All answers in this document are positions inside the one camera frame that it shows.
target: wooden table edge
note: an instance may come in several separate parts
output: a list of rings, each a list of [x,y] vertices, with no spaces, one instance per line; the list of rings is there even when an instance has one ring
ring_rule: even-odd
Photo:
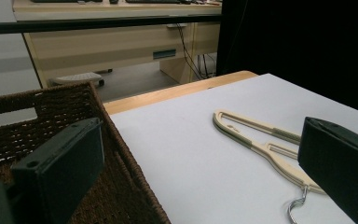
[[[105,107],[105,110],[109,115],[113,115],[140,106],[152,105],[161,101],[170,100],[197,91],[208,90],[213,87],[227,85],[229,83],[233,83],[251,77],[257,77],[257,74],[249,71],[240,71],[219,77],[213,77],[205,80],[187,83],[184,85],[170,87],[160,91],[151,91],[128,98],[107,102],[104,103],[103,106]]]

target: white wall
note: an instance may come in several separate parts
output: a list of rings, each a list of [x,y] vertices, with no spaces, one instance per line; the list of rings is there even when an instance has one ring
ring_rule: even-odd
[[[0,22],[16,21],[11,0],[0,0]],[[0,95],[40,89],[20,34],[0,35]],[[34,118],[33,109],[0,115],[0,125]]]

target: clothes hanger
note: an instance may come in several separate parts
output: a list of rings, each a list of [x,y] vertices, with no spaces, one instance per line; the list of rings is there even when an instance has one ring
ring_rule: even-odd
[[[272,166],[277,170],[282,176],[284,176],[290,182],[301,187],[303,191],[303,196],[300,199],[292,201],[287,208],[287,215],[292,224],[296,224],[291,211],[297,206],[304,204],[308,190],[325,194],[324,190],[319,187],[305,172],[299,170],[292,165],[290,165],[283,158],[279,157],[276,153],[282,154],[294,160],[297,160],[297,152],[291,148],[281,146],[275,143],[267,142],[264,145],[260,144],[250,137],[243,135],[235,126],[231,124],[226,124],[223,121],[223,118],[230,119],[238,122],[239,124],[246,125],[248,127],[254,128],[260,132],[268,133],[272,136],[291,142],[293,144],[299,145],[301,141],[301,136],[287,132],[286,130],[276,128],[270,124],[260,122],[255,119],[250,119],[245,116],[235,114],[223,109],[218,109],[213,113],[213,124],[221,133],[227,135],[233,140],[239,142],[245,147],[250,148],[252,151],[266,158]]]

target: metal hanger hook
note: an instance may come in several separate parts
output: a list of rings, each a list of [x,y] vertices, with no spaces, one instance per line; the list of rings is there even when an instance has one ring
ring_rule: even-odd
[[[305,203],[305,200],[307,199],[308,187],[308,185],[304,187],[302,198],[292,201],[287,208],[287,215],[289,216],[291,224],[297,224],[292,216],[292,209],[298,206],[302,206]]]

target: desk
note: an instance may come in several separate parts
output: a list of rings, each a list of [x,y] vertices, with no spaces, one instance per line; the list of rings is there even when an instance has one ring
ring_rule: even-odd
[[[267,160],[215,129],[212,115],[219,108],[297,134],[305,116],[358,133],[358,110],[271,74],[113,112],[112,121],[172,223],[285,224],[287,205],[302,194]],[[303,224],[353,223],[327,195],[313,192],[293,213]]]
[[[100,19],[147,16],[220,14],[221,7],[210,5],[101,3],[45,3],[15,0],[17,21]],[[186,49],[191,57],[217,52],[219,22],[188,23],[183,27]],[[49,79],[101,71],[138,63],[158,61],[160,69],[178,83],[192,81],[181,36],[176,27],[149,25],[94,30],[25,34],[42,87]],[[156,52],[173,52],[155,57]]]
[[[152,91],[141,95],[136,95],[103,104],[107,113],[113,115],[127,110],[135,109],[140,106],[152,105],[161,101],[170,100],[197,91],[205,91],[214,87],[226,85],[232,82],[241,81],[246,78],[256,77],[257,75],[248,71],[241,71],[221,77],[213,77],[197,82],[188,83],[181,86],[171,87],[161,91]]]

